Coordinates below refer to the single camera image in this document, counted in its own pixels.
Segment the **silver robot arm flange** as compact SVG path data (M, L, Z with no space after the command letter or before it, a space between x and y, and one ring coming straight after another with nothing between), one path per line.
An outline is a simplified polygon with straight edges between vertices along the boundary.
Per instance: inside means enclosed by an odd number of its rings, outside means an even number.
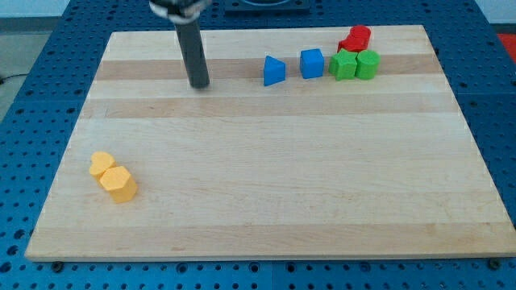
M174 24L188 24L198 19L211 0L149 0L152 12Z

